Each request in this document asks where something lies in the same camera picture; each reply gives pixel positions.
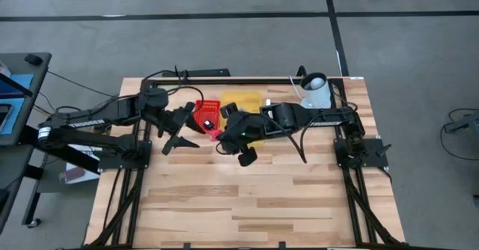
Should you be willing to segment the black aluminium rig frame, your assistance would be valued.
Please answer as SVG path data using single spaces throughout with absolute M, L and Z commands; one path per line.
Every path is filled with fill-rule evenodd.
M 206 100 L 224 91 L 260 92 L 262 101 L 298 103 L 288 78 L 191 78 Z M 146 134 L 140 126 L 140 138 Z M 336 164 L 335 129 L 305 134 L 308 164 L 287 138 L 264 141 L 258 160 L 240 167 L 237 156 L 216 152 L 208 135 L 183 128 L 181 135 L 200 148 L 177 148 L 161 154 L 168 139 L 146 134 L 153 143 L 144 172 L 134 249 L 278 248 L 355 246 L 343 172 Z M 405 241 L 390 179 L 377 168 L 363 169 L 372 211 L 391 235 Z

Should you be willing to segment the black power strip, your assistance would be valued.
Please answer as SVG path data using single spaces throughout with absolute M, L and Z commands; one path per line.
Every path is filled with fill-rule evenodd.
M 161 73 L 161 77 L 229 77 L 229 69 L 207 69 L 207 70 L 167 70 Z

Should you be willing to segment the white cylindrical spot lamp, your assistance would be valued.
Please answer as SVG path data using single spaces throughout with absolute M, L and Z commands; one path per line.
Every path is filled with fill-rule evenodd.
M 307 109 L 329 109 L 332 106 L 328 79 L 323 73 L 307 74 L 300 82 L 304 97 L 301 105 Z

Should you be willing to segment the white and maroon box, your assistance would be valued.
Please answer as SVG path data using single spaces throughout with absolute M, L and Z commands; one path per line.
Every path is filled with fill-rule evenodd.
M 64 184 L 76 184 L 100 178 L 98 174 L 86 171 L 85 169 L 74 166 L 70 163 L 66 164 L 65 171 L 62 171 L 58 177 L 60 182 Z

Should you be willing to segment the grey side desk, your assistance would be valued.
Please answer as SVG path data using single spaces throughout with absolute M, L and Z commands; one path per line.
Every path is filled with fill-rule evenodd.
M 13 209 L 22 180 L 25 177 L 40 180 L 43 169 L 29 164 L 36 148 L 37 130 L 27 124 L 41 86 L 46 77 L 52 54 L 36 52 L 42 59 L 41 64 L 33 65 L 25 58 L 28 53 L 0 53 L 0 61 L 6 64 L 13 74 L 31 74 L 28 89 L 32 92 L 19 109 L 19 115 L 13 124 L 12 133 L 0 134 L 0 234 Z

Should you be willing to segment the yellow plastic bin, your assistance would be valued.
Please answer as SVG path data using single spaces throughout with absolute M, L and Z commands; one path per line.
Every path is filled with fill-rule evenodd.
M 263 95 L 260 91 L 224 91 L 220 97 L 221 107 L 236 103 L 244 112 L 258 113 L 263 106 Z

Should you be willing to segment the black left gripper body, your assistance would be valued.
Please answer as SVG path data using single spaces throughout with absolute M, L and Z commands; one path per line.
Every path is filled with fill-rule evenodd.
M 192 113 L 193 108 L 194 103 L 187 103 L 184 107 L 179 107 L 173 111 L 165 111 L 166 117 L 159 125 L 159 137 L 161 138 L 165 133 L 168 133 L 170 138 L 164 144 L 162 154 L 168 155 L 174 149 L 172 147 L 172 138 L 179 136 L 178 133 L 185 124 L 187 116 Z

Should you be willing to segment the red plastic bin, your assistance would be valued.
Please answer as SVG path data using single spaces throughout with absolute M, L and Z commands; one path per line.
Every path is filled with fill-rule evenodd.
M 204 127 L 204 121 L 209 120 L 214 123 L 215 128 L 220 127 L 220 101 L 219 100 L 197 100 L 193 112 L 194 119 L 205 132 L 211 129 Z

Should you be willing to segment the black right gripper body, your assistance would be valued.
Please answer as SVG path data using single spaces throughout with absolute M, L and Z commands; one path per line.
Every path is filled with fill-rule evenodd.
M 238 155 L 237 159 L 242 167 L 247 167 L 257 159 L 254 147 L 248 144 L 266 138 L 265 127 L 268 117 L 261 113 L 240 111 L 236 103 L 230 103 L 220 108 L 221 116 L 226 119 L 225 126 L 233 126 L 234 132 L 229 134 L 233 137 L 232 144 L 219 144 L 223 154 Z

